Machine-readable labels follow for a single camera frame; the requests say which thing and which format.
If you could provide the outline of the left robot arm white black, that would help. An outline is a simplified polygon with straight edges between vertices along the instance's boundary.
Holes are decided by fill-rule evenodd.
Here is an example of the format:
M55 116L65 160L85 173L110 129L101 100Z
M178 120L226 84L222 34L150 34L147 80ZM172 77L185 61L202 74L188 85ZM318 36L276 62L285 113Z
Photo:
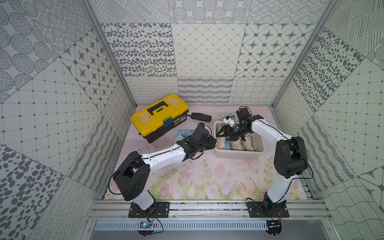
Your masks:
M167 166L186 160L195 160L196 154L214 149L217 140L211 135L211 129L199 124L190 136L178 141L173 146L150 154L140 155L131 152L117 170L112 174L125 201L133 201L142 211L152 212L156 199L146 189L150 174Z

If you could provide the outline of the mint green umbrella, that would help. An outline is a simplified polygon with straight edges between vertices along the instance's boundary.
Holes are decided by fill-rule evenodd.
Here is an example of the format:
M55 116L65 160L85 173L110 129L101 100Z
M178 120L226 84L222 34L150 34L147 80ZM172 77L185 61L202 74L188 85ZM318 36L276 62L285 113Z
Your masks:
M183 136L183 135L178 135L177 137L176 137L176 139L175 139L175 144L177 144L179 141L182 141L182 140L184 140L185 139L185 136Z

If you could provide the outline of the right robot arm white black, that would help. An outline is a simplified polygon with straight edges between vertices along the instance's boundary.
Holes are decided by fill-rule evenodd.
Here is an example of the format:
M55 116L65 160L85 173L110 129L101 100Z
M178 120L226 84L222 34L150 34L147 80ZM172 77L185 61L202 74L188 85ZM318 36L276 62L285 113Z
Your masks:
M276 147L274 168L277 173L272 186L264 195L263 207L268 210L283 208L293 181L300 179L303 171L309 168L304 140L279 131L262 116L252 115L248 107L240 107L236 114L237 122L230 115L223 118L225 125L217 136L237 141L245 140L247 134L256 133Z

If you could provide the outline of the yellow black toolbox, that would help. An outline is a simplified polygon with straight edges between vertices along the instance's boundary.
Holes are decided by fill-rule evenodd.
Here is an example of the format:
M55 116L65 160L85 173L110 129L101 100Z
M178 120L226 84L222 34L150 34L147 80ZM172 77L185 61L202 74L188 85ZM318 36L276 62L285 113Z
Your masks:
M134 114L131 121L140 135L151 144L186 121L188 111L189 106L172 94Z

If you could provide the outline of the beige umbrella black stripes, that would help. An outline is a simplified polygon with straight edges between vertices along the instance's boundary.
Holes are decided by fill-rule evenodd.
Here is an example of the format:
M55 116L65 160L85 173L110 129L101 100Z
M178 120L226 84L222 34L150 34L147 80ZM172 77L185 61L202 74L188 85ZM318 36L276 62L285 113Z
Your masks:
M217 128L217 134L216 134L216 139L217 139L217 145L216 147L220 150L226 150L226 138L225 137L219 137L219 131L222 129L223 126L226 124L224 122L220 123L220 125Z

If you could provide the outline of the white plastic storage box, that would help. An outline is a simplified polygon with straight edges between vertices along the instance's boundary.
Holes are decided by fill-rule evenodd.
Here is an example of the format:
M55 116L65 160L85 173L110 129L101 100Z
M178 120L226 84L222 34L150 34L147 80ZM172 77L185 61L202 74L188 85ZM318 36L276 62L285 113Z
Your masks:
M237 141L218 140L214 150L217 158L252 160L263 155L266 152L264 142L259 134L251 133L245 135L245 141L239 138Z

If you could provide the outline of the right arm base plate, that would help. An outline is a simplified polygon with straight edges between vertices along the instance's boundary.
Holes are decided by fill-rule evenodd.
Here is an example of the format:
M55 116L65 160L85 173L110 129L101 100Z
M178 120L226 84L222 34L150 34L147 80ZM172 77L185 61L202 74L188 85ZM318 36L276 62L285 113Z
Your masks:
M250 218L289 218L290 214L287 201L277 204L265 204L263 202L246 202Z

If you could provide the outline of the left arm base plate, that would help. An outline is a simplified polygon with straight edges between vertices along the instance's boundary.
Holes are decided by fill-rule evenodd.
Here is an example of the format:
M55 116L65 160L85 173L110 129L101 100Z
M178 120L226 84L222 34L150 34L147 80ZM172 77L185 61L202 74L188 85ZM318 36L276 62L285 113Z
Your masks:
M138 204L132 203L129 218L168 218L170 202L155 202L147 210L142 210Z

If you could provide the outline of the sky blue long umbrella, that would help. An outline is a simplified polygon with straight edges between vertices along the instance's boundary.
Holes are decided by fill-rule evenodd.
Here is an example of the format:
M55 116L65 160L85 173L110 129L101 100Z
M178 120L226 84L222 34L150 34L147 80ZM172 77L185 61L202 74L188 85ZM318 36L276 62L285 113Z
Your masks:
M226 140L226 150L231 150L232 149L232 142L229 140Z

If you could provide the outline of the periwinkle blue folded umbrella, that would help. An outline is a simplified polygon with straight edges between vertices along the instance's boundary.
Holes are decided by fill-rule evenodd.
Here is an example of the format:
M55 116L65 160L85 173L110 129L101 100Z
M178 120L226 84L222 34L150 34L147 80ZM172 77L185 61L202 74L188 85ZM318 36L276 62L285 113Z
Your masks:
M194 130L178 130L177 136L187 137L192 135Z

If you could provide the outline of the aluminium mounting rail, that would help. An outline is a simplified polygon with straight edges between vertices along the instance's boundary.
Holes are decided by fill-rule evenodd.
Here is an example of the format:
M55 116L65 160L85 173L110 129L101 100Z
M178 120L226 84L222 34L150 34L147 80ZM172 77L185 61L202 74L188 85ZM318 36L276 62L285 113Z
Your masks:
M248 219L250 200L225 201L171 201L166 220L240 220ZM288 200L290 216L287 220L325 220L331 213L322 200ZM129 217L131 202L93 201L85 219L125 220Z

